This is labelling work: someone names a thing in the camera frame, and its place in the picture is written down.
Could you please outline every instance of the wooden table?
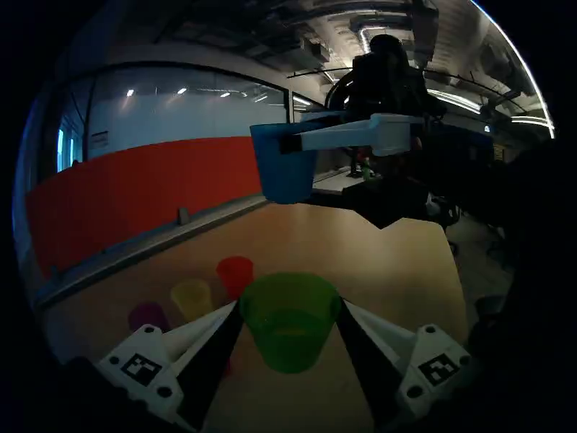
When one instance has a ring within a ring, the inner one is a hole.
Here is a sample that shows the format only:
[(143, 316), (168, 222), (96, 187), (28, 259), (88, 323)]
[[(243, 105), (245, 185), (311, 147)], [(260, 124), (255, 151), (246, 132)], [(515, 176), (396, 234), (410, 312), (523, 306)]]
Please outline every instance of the wooden table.
[[(440, 226), (410, 219), (378, 230), (354, 211), (296, 204), (267, 205), (96, 283), (45, 314), (45, 329), (62, 359), (99, 359), (129, 335), (128, 312), (155, 300), (173, 327), (183, 324), (170, 289), (205, 279), (215, 305), (224, 302), (216, 264), (229, 255), (255, 262), (255, 275), (312, 272), (342, 296), (415, 330), (435, 323), (466, 337), (462, 288)], [(300, 375), (268, 369), (243, 328), (208, 413), (215, 432), (372, 432), (369, 408), (338, 330), (320, 359)]]

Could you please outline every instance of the glass wall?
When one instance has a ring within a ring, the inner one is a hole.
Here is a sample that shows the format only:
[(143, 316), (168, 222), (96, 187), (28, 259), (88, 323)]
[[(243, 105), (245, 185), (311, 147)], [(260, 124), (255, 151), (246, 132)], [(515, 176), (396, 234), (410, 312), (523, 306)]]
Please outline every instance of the glass wall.
[(324, 107), (313, 100), (305, 98), (298, 93), (293, 93), (293, 113), (295, 123), (302, 120), (304, 113), (313, 113), (315, 111), (322, 111)]
[(249, 136), (285, 123), (284, 92), (212, 71), (134, 68), (98, 77), (89, 118), (89, 158), (131, 147)]

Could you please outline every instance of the ceiling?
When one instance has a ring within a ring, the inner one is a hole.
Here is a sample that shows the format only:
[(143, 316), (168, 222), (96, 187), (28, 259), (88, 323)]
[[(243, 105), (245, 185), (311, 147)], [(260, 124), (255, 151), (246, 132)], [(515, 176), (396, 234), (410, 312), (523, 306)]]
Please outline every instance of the ceiling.
[[(402, 41), (428, 88), (507, 116), (544, 117), (514, 49), (470, 0), (140, 0), (119, 41), (209, 45), (288, 76), (351, 67), (379, 33)], [(320, 74), (323, 89), (346, 72)]]

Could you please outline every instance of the ceiling light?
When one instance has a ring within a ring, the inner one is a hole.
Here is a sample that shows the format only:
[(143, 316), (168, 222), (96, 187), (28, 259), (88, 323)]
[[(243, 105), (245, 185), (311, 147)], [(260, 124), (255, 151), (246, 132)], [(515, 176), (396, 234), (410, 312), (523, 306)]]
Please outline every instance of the ceiling light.
[(551, 116), (549, 116), (549, 110), (547, 108), (547, 103), (543, 99), (543, 95), (541, 95), (541, 90), (539, 90), (539, 87), (537, 86), (537, 83), (535, 82), (535, 78), (533, 78), (533, 74), (529, 70), (529, 66), (525, 63), (525, 60), (521, 57), (521, 53), (519, 52), (519, 50), (517, 50), (517, 47), (515, 45), (513, 45), (513, 42), (511, 41), (511, 39), (509, 39), (509, 37), (503, 31), (503, 29), (501, 29), (501, 27), (499, 27), (499, 24), (497, 24), (495, 22), (495, 20), (493, 18), (491, 18), (489, 16), (489, 14), (487, 12), (485, 12), (485, 10), (481, 6), (479, 6), (477, 3), (475, 3), (473, 0), (471, 0), (471, 3), (473, 3), (477, 7), (477, 9), (479, 9), (487, 17), (487, 19), (493, 23), (493, 25), (497, 28), (497, 30), (499, 30), (499, 33), (505, 38), (505, 40), (508, 42), (508, 44), (511, 46), (511, 48), (513, 48), (513, 51), (515, 51), (515, 54), (519, 58), (521, 65), (523, 65), (523, 67), (525, 68), (525, 72), (527, 73), (527, 76), (529, 77), (531, 84), (533, 84), (533, 88), (535, 89), (535, 93), (537, 93), (537, 97), (539, 98), (539, 102), (541, 103), (543, 113), (545, 114), (545, 120), (547, 121), (547, 127), (549, 128), (549, 135), (551, 136), (552, 139), (554, 139), (555, 133), (553, 132), (553, 130), (555, 128), (553, 127), (553, 123), (551, 121)]
[(511, 123), (528, 123), (529, 125), (539, 125), (539, 126), (544, 126), (545, 128), (553, 128), (555, 129), (555, 127), (553, 125), (547, 124), (547, 122), (539, 122), (539, 121), (528, 121), (528, 120), (524, 120), (524, 119), (513, 119), (511, 118)]
[(323, 71), (322, 73), (327, 77), (327, 79), (328, 79), (331, 83), (334, 84), (334, 83), (336, 83), (336, 82), (338, 81), (337, 79), (333, 78), (328, 72)]
[(447, 102), (448, 104), (453, 104), (453, 105), (456, 105), (457, 107), (464, 108), (465, 110), (472, 111), (472, 112), (474, 112), (475, 114), (481, 114), (481, 111), (480, 111), (480, 110), (476, 110), (476, 109), (470, 107), (469, 105), (462, 104), (462, 103), (460, 103), (460, 102), (457, 102), (456, 100), (449, 99), (448, 97), (444, 97), (444, 96), (440, 96), (440, 95), (435, 95), (435, 98), (437, 98), (438, 100), (441, 100), (441, 101), (443, 101), (443, 102)]
[(524, 121), (537, 121), (537, 122), (544, 122), (547, 123), (547, 119), (544, 118), (539, 118), (535, 115), (513, 115), (511, 116), (511, 119), (519, 119), (519, 120), (524, 120)]
[(305, 105), (311, 105), (311, 103), (309, 101), (305, 101), (304, 99), (301, 99), (298, 96), (293, 96), (293, 100), (300, 102), (301, 104), (305, 104)]
[(466, 105), (468, 108), (471, 109), (471, 111), (480, 111), (481, 109), (481, 106), (479, 104), (476, 104), (463, 96), (453, 95), (452, 93), (440, 92), (434, 89), (427, 89), (427, 92), (433, 96), (444, 97), (445, 99), (458, 102), (461, 105)]

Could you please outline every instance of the green plastic cup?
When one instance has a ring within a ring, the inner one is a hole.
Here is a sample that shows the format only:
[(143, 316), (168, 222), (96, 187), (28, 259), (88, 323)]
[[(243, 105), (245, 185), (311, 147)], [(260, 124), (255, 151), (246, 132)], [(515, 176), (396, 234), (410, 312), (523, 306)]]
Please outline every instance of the green plastic cup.
[(265, 363), (300, 373), (317, 361), (340, 312), (340, 297), (313, 274), (260, 277), (240, 297), (240, 312)]

